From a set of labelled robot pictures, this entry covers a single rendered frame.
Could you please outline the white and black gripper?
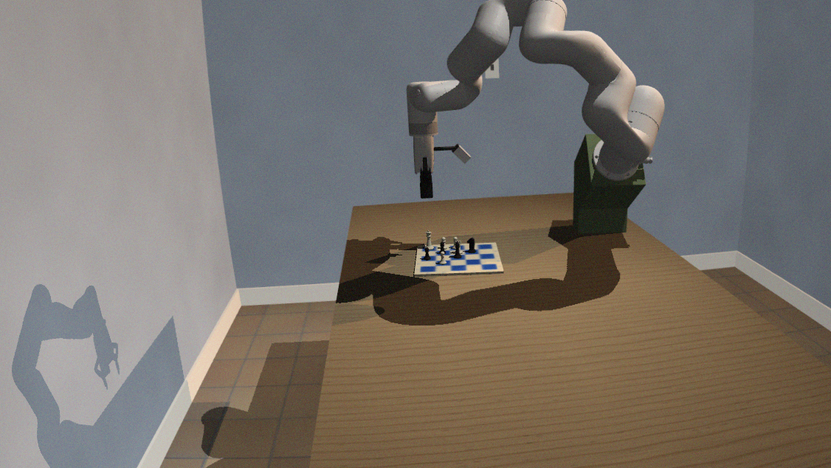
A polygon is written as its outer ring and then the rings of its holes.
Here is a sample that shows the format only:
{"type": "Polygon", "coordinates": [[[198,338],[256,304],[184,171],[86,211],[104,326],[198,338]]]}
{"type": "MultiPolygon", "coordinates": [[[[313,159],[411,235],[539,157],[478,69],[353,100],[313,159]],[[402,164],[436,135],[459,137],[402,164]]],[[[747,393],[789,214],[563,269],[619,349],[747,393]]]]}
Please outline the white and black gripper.
{"type": "Polygon", "coordinates": [[[432,174],[434,168],[434,134],[409,134],[413,137],[415,174],[420,172],[420,192],[422,199],[433,197],[432,174]],[[421,161],[423,165],[421,165],[421,161]],[[427,169],[428,168],[428,169],[427,169]],[[431,168],[431,169],[430,169],[431,168]],[[430,170],[430,171],[428,171],[430,170]]]}

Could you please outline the blue and white chessboard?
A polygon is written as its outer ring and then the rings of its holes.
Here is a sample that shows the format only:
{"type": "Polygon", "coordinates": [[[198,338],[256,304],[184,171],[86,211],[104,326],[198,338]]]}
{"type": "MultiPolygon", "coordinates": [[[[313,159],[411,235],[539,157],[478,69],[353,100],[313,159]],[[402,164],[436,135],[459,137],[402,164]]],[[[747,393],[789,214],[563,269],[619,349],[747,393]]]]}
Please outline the blue and white chessboard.
{"type": "Polygon", "coordinates": [[[445,275],[484,275],[484,273],[504,273],[497,252],[496,243],[475,243],[475,253],[468,253],[469,244],[461,244],[460,253],[462,258],[454,258],[454,244],[446,244],[444,253],[446,264],[439,264],[441,261],[440,244],[433,245],[434,249],[429,250],[430,260],[426,257],[426,245],[418,245],[414,277],[423,276],[445,276],[445,275]]]}

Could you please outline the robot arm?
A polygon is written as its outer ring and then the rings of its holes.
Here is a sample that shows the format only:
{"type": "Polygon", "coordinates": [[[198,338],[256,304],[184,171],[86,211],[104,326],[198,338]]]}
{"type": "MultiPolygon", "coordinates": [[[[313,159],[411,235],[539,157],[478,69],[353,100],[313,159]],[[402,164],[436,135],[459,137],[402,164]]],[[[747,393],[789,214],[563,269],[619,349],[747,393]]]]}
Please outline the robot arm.
{"type": "Polygon", "coordinates": [[[634,74],[596,34],[563,31],[566,17],[563,0],[485,1],[447,58],[449,72],[458,80],[407,85],[409,134],[438,132],[437,112],[422,111],[459,110],[472,103],[480,94],[482,74],[506,50],[513,27],[522,27],[519,47],[526,59],[571,66],[589,82],[582,117],[601,139],[593,151],[596,170],[624,181],[641,163],[651,164],[663,97],[650,86],[637,86],[634,74]]]}

